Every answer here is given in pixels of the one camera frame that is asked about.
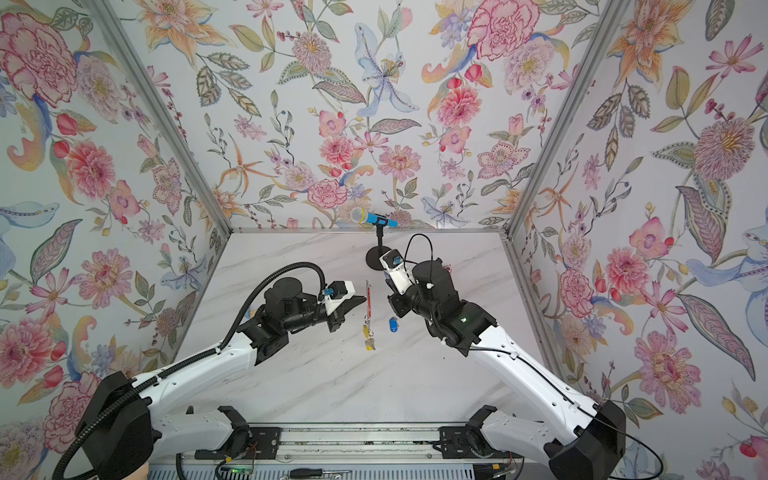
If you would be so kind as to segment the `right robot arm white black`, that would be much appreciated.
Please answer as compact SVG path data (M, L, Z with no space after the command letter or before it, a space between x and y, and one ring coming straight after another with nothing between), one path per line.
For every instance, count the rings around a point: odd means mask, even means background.
M533 419L482 408L468 426L481 441L545 464L558 479L607 479L626 451L626 416L596 403L532 358L497 320L459 297L441 260L408 266L397 250L380 258L399 318L421 316L429 334L495 373L532 408Z

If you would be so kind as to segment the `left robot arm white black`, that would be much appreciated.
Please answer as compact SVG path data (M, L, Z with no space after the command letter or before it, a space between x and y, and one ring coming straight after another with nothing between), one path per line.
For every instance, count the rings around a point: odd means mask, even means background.
M54 478L64 478L78 452L91 465L82 475L85 479L124 479L153 459L194 450L231 459L247 455L258 442L236 408L191 414L179 414L177 408L216 383L263 364L294 333L318 324L335 332L346 314L366 301L350 281L322 281L316 294L304 292L293 277L261 282L222 341L148 373L128 377L117 372L105 378Z

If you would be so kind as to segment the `metal keyring with red handle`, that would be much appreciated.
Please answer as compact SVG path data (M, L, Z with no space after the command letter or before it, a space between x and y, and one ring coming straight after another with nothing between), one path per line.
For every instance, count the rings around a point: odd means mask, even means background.
M365 287L366 287L365 325L368 328L368 331L370 332L370 326L371 326L371 320L372 320L372 297L371 297L371 285L369 280L366 280Z

